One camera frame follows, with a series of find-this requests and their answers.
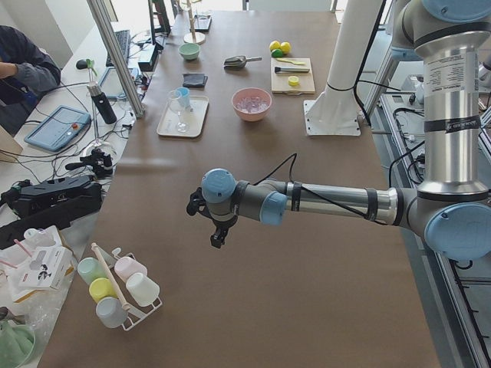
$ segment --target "pink straw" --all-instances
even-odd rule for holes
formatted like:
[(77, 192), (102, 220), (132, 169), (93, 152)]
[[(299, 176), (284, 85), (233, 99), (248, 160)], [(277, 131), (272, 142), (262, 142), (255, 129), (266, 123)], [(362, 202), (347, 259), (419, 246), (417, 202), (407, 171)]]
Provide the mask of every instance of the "pink straw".
[(23, 250), (23, 251), (25, 251), (25, 252), (28, 254), (28, 256), (29, 256), (29, 257), (32, 257), (32, 253), (31, 253), (30, 251), (28, 251), (28, 250), (25, 248), (25, 246), (24, 246), (24, 245), (22, 245), (22, 243), (21, 243), (19, 240), (14, 239), (14, 243), (15, 243), (16, 245), (18, 245), (19, 247), (21, 247), (21, 248), (22, 248), (22, 250)]
[(3, 259), (0, 259), (0, 263), (3, 263), (4, 265), (12, 268), (17, 268), (17, 266), (14, 266), (12, 263), (8, 263), (7, 261), (4, 261)]

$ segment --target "folded black cloth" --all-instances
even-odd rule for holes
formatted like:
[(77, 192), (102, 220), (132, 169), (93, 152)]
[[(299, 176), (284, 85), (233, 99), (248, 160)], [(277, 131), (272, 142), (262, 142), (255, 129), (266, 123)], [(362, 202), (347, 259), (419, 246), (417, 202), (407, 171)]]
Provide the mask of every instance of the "folded black cloth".
[(203, 88), (208, 80), (208, 76), (203, 73), (186, 73), (183, 77), (183, 87), (188, 88)]

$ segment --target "pink bowl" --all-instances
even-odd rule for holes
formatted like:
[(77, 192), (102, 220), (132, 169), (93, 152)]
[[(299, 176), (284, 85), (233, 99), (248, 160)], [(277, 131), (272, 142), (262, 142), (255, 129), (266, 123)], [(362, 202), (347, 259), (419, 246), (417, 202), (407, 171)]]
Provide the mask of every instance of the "pink bowl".
[[(265, 107), (259, 109), (259, 112), (245, 112), (237, 108), (237, 104), (241, 101), (244, 102), (245, 99), (254, 99), (258, 97), (262, 102), (265, 103)], [(266, 116), (269, 109), (271, 108), (272, 98), (271, 95), (262, 90), (261, 88), (244, 88), (242, 90), (238, 90), (232, 96), (232, 106), (237, 116), (240, 117), (244, 121), (258, 121)]]

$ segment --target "dark jacket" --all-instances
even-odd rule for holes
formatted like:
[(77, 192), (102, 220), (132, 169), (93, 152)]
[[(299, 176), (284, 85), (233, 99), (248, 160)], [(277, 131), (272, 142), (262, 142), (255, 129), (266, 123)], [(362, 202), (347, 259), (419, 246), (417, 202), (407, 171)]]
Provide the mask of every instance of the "dark jacket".
[(1, 25), (0, 61), (17, 64), (18, 69), (15, 76), (0, 79), (0, 124), (13, 135), (43, 92), (60, 84), (61, 72), (22, 32)]

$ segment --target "brown table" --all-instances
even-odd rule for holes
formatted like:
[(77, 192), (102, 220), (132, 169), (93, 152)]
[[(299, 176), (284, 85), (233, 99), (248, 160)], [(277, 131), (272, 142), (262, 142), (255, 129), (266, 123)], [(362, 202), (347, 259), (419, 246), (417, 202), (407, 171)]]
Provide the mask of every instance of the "brown table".
[[(360, 137), (305, 134), (305, 97), (275, 95), (269, 115), (244, 123), (230, 99), (270, 89), (269, 42), (290, 41), (311, 58), (324, 90), (338, 33), (331, 13), (214, 12), (198, 61), (177, 54), (187, 23), (173, 29), (93, 235), (132, 251), (162, 290), (163, 308), (130, 332), (107, 329), (77, 276), (40, 367), (435, 367), (439, 366), (399, 230), (358, 218), (285, 214), (279, 227), (240, 218), (221, 250), (210, 220), (189, 217), (203, 173), (224, 167), (256, 181), (290, 153), (305, 183), (384, 189), (368, 128)], [(222, 61), (262, 56), (225, 72)], [(203, 134), (156, 135), (166, 94), (182, 73), (204, 72)], [(288, 168), (277, 179), (288, 179)]]

